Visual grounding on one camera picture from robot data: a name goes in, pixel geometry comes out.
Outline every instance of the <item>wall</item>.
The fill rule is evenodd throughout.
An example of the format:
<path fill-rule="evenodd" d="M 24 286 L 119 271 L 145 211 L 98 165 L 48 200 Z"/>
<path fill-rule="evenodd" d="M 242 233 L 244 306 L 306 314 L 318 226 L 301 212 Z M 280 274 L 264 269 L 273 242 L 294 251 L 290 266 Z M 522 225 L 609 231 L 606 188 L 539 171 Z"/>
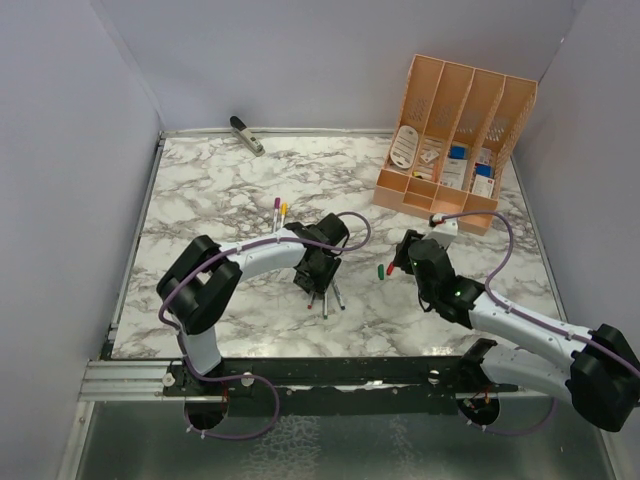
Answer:
<path fill-rule="evenodd" d="M 516 150 L 569 319 L 615 325 L 636 351 L 639 21 L 637 0 L 586 3 L 540 85 Z M 636 413 L 624 438 L 635 445 L 639 435 Z"/>
<path fill-rule="evenodd" d="M 88 2 L 0 6 L 0 478 L 55 478 L 159 123 Z"/>
<path fill-rule="evenodd" d="M 93 0 L 168 129 L 392 128 L 422 53 L 539 79 L 582 1 Z"/>

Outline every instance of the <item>table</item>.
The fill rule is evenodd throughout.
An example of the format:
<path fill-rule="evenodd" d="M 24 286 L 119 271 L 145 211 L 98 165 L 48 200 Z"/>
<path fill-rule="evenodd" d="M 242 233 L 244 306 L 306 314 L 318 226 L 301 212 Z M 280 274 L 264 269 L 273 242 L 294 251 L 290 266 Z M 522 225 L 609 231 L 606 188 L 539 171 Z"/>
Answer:
<path fill-rule="evenodd" d="M 235 241 L 270 232 L 273 202 L 290 206 L 288 221 L 315 223 L 329 212 L 355 210 L 372 224 L 363 249 L 344 255 L 337 273 L 347 308 L 333 297 L 324 320 L 320 302 L 293 285 L 292 269 L 239 285 L 216 324 L 226 357 L 331 357 L 460 355 L 488 335 L 424 313 L 412 277 L 396 270 L 380 281 L 377 266 L 393 258 L 406 229 L 426 232 L 424 220 L 372 205 L 374 185 L 389 148 L 388 136 L 261 138 L 266 153 L 254 157 L 229 135 L 168 138 L 139 238 L 112 358 L 179 356 L 175 335 L 157 319 L 155 286 L 198 235 Z M 549 278 L 515 172 L 504 171 L 499 211 L 516 235 L 511 261 L 496 278 L 500 293 L 558 318 Z M 353 242 L 363 237 L 357 219 L 345 219 Z M 486 236 L 461 233 L 449 253 L 456 270 L 483 280 L 507 245 L 497 220 Z"/>

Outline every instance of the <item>purple cable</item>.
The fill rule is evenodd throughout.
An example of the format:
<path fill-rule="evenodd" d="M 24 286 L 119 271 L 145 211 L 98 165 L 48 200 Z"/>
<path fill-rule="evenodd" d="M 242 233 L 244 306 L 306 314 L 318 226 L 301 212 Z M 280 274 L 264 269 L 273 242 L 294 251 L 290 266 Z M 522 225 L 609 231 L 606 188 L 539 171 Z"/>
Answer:
<path fill-rule="evenodd" d="M 539 430 L 542 430 L 547 425 L 547 423 L 549 423 L 549 420 L 553 418 L 557 410 L 558 410 L 558 400 L 554 398 L 552 399 L 551 408 L 549 408 L 547 415 L 542 420 L 540 420 L 540 422 L 538 422 L 537 424 L 533 425 L 532 427 L 525 428 L 523 430 L 500 430 L 497 428 L 491 428 L 490 426 L 485 427 L 483 430 L 482 425 L 473 423 L 473 421 L 471 422 L 471 425 L 473 425 L 475 428 L 479 430 L 483 430 L 483 432 L 491 433 L 493 435 L 500 435 L 502 437 L 522 437 L 524 435 L 530 435 L 532 433 L 536 433 Z M 458 415 L 460 415 L 465 420 L 469 420 L 465 416 L 465 414 L 462 413 L 460 410 L 458 410 Z"/>
<path fill-rule="evenodd" d="M 328 245 L 325 243 L 321 243 L 321 242 L 316 242 L 314 240 L 307 240 L 305 238 L 290 238 L 290 237 L 286 237 L 286 238 L 264 238 L 262 240 L 256 240 L 255 242 L 251 242 L 248 243 L 246 245 L 242 246 L 242 251 L 245 250 L 249 250 L 251 248 L 256 248 L 256 247 L 261 247 L 262 245 L 269 245 L 271 243 L 279 243 L 279 242 L 284 242 L 284 243 L 302 243 L 304 245 L 311 245 L 314 247 L 320 247 L 322 249 L 325 250 L 333 250 L 335 252 L 352 252 L 354 250 L 357 250 L 359 248 L 362 248 L 364 245 L 366 245 L 369 242 L 369 239 L 371 238 L 371 224 L 369 223 L 369 221 L 364 217 L 364 215 L 361 215 L 357 212 L 341 212 L 337 214 L 338 217 L 342 217 L 342 216 L 353 216 L 353 217 L 357 217 L 360 220 L 362 220 L 364 222 L 364 225 L 367 229 L 367 235 L 365 236 L 364 240 L 360 243 L 358 243 L 357 245 L 353 245 L 351 247 L 336 247 L 333 245 Z M 169 320 L 168 318 L 166 318 L 164 316 L 164 314 L 166 313 L 166 311 L 169 309 L 169 305 L 171 304 L 171 302 L 173 301 L 174 298 L 176 298 L 176 295 L 178 295 L 178 293 L 180 292 L 180 290 L 182 290 L 189 282 L 191 282 L 199 273 L 203 272 L 204 270 L 206 270 L 209 266 L 213 265 L 214 263 L 216 263 L 218 260 L 220 260 L 221 258 L 227 257 L 229 255 L 233 255 L 234 253 L 237 253 L 238 249 L 237 248 L 230 248 L 229 250 L 225 250 L 224 252 L 220 252 L 217 255 L 214 255 L 213 257 L 211 257 L 209 260 L 201 263 L 200 265 L 198 265 L 198 267 L 195 268 L 195 270 L 193 270 L 193 272 L 191 272 L 189 275 L 187 275 L 184 280 L 182 280 L 178 285 L 176 285 L 176 288 L 174 288 L 171 293 L 167 296 L 167 298 L 165 299 L 165 301 L 162 303 L 162 306 L 160 307 L 160 310 L 158 311 L 158 319 L 164 323 L 165 325 L 168 325 L 170 327 L 173 327 L 174 329 L 176 329 L 178 332 L 180 332 L 180 326 Z M 228 381 L 233 381 L 233 380 L 240 380 L 242 378 L 253 378 L 255 380 L 258 380 L 259 382 L 264 383 L 267 387 L 269 387 L 269 389 L 273 392 L 273 396 L 275 399 L 275 408 L 274 408 L 274 413 L 273 416 L 271 417 L 271 420 L 269 421 L 269 423 L 264 426 L 263 428 L 261 428 L 260 430 L 253 432 L 253 433 L 246 433 L 246 434 L 241 434 L 241 435 L 225 435 L 225 434 L 220 434 L 220 433 L 213 433 L 213 432 L 209 432 L 208 430 L 198 430 L 196 428 L 193 427 L 193 425 L 189 425 L 190 429 L 200 433 L 200 435 L 204 435 L 207 437 L 211 437 L 211 438 L 218 438 L 218 439 L 222 439 L 222 440 L 250 440 L 252 438 L 257 438 L 260 435 L 268 432 L 271 428 L 273 428 L 273 426 L 276 424 L 277 420 L 278 420 L 278 415 L 280 414 L 280 397 L 278 396 L 278 391 L 276 390 L 276 387 L 266 378 L 261 377 L 259 375 L 231 375 L 228 377 L 217 377 L 217 378 L 210 378 L 210 377 L 206 377 L 200 373 L 198 373 L 196 371 L 196 369 L 193 367 L 193 364 L 191 363 L 191 360 L 189 359 L 186 349 L 184 348 L 184 344 L 182 342 L 182 338 L 180 337 L 180 335 L 178 335 L 178 346 L 180 347 L 180 351 L 182 352 L 182 354 L 184 355 L 184 363 L 187 365 L 187 368 L 189 369 L 189 371 L 191 372 L 191 374 L 197 378 L 198 380 L 202 381 L 202 382 L 209 382 L 209 383 L 220 383 L 220 382 L 228 382 Z"/>
<path fill-rule="evenodd" d="M 476 211 L 473 211 L 473 212 L 464 212 L 464 213 L 455 213 L 455 214 L 452 214 L 452 215 L 443 215 L 442 216 L 442 220 L 450 220 L 452 218 L 466 217 L 468 215 L 493 215 L 494 217 L 498 217 L 500 220 L 502 220 L 502 222 L 507 227 L 507 232 L 509 233 L 509 247 L 507 248 L 507 253 L 505 254 L 504 258 L 502 259 L 502 262 L 500 262 L 500 265 L 498 265 L 498 267 L 493 272 L 491 272 L 489 275 L 487 275 L 487 279 L 484 282 L 484 288 L 485 288 L 485 290 L 487 292 L 487 295 L 489 295 L 489 298 L 491 300 L 493 300 L 493 302 L 495 302 L 496 305 L 504 308 L 505 310 L 508 310 L 509 309 L 509 305 L 504 303 L 502 300 L 500 300 L 498 297 L 495 296 L 495 294 L 493 293 L 493 290 L 491 290 L 490 283 L 495 278 L 495 276 L 498 273 L 500 273 L 500 271 L 504 268 L 504 266 L 509 261 L 509 258 L 511 258 L 511 254 L 513 253 L 514 235 L 513 235 L 513 229 L 511 228 L 511 224 L 509 223 L 509 220 L 507 220 L 507 218 L 504 215 L 502 215 L 501 213 L 498 213 L 498 212 L 494 212 L 492 210 L 476 210 Z M 624 358 L 622 358 L 617 353 L 612 352 L 608 348 L 603 347 L 602 345 L 600 345 L 599 343 L 591 340 L 590 338 L 584 337 L 582 335 L 575 335 L 575 334 L 571 336 L 569 334 L 569 331 L 567 331 L 567 330 L 565 330 L 563 328 L 555 327 L 553 325 L 548 325 L 547 323 L 543 322 L 542 320 L 538 320 L 537 318 L 533 317 L 532 315 L 529 315 L 528 313 L 525 313 L 525 312 L 523 312 L 521 310 L 518 310 L 516 308 L 511 308 L 511 312 L 515 313 L 520 318 L 523 318 L 524 320 L 527 320 L 528 322 L 531 322 L 534 325 L 538 325 L 539 327 L 542 327 L 542 328 L 544 328 L 544 329 L 546 329 L 546 330 L 548 330 L 550 332 L 556 333 L 558 335 L 562 335 L 562 336 L 567 337 L 567 338 L 568 337 L 572 337 L 572 338 L 575 338 L 576 340 L 580 340 L 581 342 L 586 343 L 590 347 L 593 347 L 593 348 L 599 350 L 600 352 L 602 352 L 605 355 L 607 355 L 609 358 L 615 360 L 620 365 L 622 365 L 627 370 L 629 370 L 631 373 L 633 373 L 636 377 L 640 378 L 640 370 L 638 370 L 636 367 L 631 365 L 631 363 L 626 361 Z"/>

